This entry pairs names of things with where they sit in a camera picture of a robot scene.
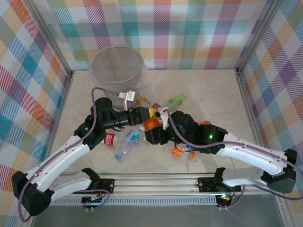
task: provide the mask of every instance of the blue bottle label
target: blue bottle label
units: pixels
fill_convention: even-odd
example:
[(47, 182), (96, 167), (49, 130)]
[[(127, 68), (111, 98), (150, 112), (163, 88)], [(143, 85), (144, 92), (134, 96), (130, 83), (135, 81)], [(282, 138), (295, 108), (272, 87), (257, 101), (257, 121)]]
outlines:
[(196, 149), (190, 145), (186, 145), (186, 150), (196, 150)]
[(141, 136), (138, 133), (136, 133), (135, 131), (131, 130), (126, 135), (126, 138), (129, 139), (133, 143), (138, 143), (139, 140), (141, 139)]

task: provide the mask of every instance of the white plastic connector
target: white plastic connector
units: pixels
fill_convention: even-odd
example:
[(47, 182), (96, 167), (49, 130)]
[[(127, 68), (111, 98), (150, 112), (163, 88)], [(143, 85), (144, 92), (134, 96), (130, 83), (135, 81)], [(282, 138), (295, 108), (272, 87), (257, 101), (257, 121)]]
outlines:
[(164, 110), (169, 110), (169, 108), (167, 106), (158, 108), (158, 111), (160, 113), (160, 118), (163, 122), (163, 129), (166, 130), (167, 127), (169, 126), (169, 124), (168, 124), (169, 115)]
[(127, 111), (127, 101), (129, 102), (133, 102), (134, 101), (134, 95), (136, 93), (134, 91), (129, 91), (129, 92), (126, 92), (126, 93), (123, 93), (123, 92), (120, 92), (119, 94), (119, 98), (123, 98), (124, 99), (124, 102), (123, 102), (123, 108), (125, 111)]

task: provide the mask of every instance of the transparent plastic bucket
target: transparent plastic bucket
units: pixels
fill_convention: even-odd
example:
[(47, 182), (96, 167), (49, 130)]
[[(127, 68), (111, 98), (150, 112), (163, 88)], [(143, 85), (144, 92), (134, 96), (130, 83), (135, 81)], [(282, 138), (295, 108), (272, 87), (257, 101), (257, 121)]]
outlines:
[[(91, 60), (89, 70), (98, 87), (117, 93), (135, 91), (134, 101), (127, 102), (127, 107), (136, 106), (136, 100), (142, 96), (142, 82), (147, 70), (143, 57), (136, 50), (128, 47), (103, 49)], [(114, 108), (123, 109), (122, 98), (104, 93), (112, 100)]]

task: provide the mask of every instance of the marble surface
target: marble surface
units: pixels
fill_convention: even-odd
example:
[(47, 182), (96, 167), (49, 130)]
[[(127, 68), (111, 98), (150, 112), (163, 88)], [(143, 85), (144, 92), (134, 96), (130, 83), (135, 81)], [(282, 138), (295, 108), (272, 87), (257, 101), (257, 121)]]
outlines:
[[(77, 71), (58, 126), (51, 153), (59, 149), (84, 122), (92, 106), (91, 89), (94, 84), (88, 71)], [(254, 142), (243, 101), (233, 70), (148, 70), (143, 84), (143, 96), (153, 103), (164, 104), (184, 92), (186, 98), (178, 110), (190, 114), (197, 122), (210, 121), (244, 140)], [(104, 93), (97, 90), (96, 99)], [(130, 130), (126, 127), (120, 136)], [(122, 161), (114, 156), (117, 147), (99, 144), (75, 161), (66, 172), (78, 172), (90, 167), (98, 173), (171, 172), (213, 173), (217, 167), (241, 168), (249, 164), (229, 157), (196, 153), (176, 157), (169, 148), (142, 142)]]

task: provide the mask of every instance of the colorful checkered wall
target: colorful checkered wall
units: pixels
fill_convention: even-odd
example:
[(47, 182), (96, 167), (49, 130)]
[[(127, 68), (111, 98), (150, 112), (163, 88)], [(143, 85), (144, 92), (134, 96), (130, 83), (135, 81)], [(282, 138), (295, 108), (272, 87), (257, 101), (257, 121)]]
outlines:
[(21, 0), (0, 0), (0, 226), (19, 221), (11, 176), (49, 146), (67, 74)]
[[(265, 146), (297, 150), (297, 165), (303, 169), (303, 0), (283, 1), (243, 80)], [(297, 187), (294, 196), (302, 196), (301, 176)], [(303, 218), (303, 202), (292, 206)]]
[(35, 0), (72, 69), (102, 48), (138, 50), (150, 69), (234, 68), (271, 0)]

